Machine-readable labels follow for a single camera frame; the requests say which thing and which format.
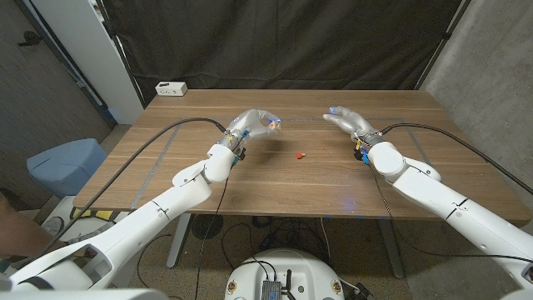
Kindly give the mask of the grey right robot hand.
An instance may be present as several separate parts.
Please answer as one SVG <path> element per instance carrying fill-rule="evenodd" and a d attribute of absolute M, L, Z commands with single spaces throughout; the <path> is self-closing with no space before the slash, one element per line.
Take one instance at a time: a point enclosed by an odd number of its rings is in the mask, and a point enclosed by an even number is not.
<path fill-rule="evenodd" d="M 368 145 L 376 145 L 383 142 L 383 138 L 362 115 L 351 109 L 336 106 L 330 107 L 329 113 L 322 116 L 326 121 L 336 124 L 342 131 L 351 135 L 356 142 L 361 140 Z"/>

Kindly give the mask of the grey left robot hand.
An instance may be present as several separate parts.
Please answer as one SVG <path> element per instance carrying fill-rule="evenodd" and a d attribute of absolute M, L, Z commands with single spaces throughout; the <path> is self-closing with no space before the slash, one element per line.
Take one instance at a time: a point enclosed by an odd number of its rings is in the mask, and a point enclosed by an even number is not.
<path fill-rule="evenodd" d="M 259 139 L 281 131 L 281 119 L 266 110 L 249 109 L 236 117 L 227 127 L 241 143 Z"/>

